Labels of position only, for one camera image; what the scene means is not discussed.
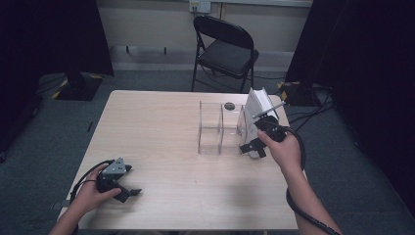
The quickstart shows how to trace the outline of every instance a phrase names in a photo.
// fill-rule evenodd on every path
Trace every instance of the black folding chair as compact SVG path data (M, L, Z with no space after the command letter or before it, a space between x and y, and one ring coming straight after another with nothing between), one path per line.
M195 89L195 81L212 87L204 81L196 79L198 65L211 69L213 74L218 71L236 79L242 79L239 93L243 92L248 73L251 71L251 87L254 87L254 63L259 53L254 48L254 41L250 34L240 26L210 16L196 17L193 25L197 34L198 46L193 70L192 91ZM202 35L211 37L214 41L206 47Z

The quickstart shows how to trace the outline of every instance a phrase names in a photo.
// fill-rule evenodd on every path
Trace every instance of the chair backrest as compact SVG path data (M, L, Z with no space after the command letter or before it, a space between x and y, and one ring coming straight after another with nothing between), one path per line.
M198 37L201 33L235 46L254 49L254 41L250 34L238 25L210 16L198 16L193 20L193 26Z

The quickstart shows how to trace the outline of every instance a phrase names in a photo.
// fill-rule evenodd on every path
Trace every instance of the person's right hand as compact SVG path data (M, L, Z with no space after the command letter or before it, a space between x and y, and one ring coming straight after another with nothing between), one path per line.
M258 132L258 138L269 148L272 158L283 172L286 170L301 170L300 144L293 134L287 132L287 136L281 143L272 140L263 131Z
M85 182L82 184L82 187L76 195L76 198L70 204L71 208L87 213L98 208L102 203L121 192L121 189L119 188L114 188L104 193L98 192L96 182L98 174L107 166L107 164L102 164L95 168L87 176Z

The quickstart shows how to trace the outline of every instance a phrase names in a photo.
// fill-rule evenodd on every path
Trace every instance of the acrylic holder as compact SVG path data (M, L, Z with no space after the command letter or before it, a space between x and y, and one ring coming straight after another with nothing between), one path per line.
M246 137L243 105L200 103L199 154L241 155Z

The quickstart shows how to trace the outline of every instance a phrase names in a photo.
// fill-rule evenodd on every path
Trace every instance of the forearm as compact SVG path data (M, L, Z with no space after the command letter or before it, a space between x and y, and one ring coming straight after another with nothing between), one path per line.
M323 207L300 168L282 171L286 178L290 194L297 207L341 233L340 228ZM298 221L300 234L326 234L298 214L296 214L296 220Z
M49 232L49 235L72 234L73 230L76 228L77 223L83 216L83 211L77 210L74 207L69 207L67 211L65 211L58 219L58 222Z

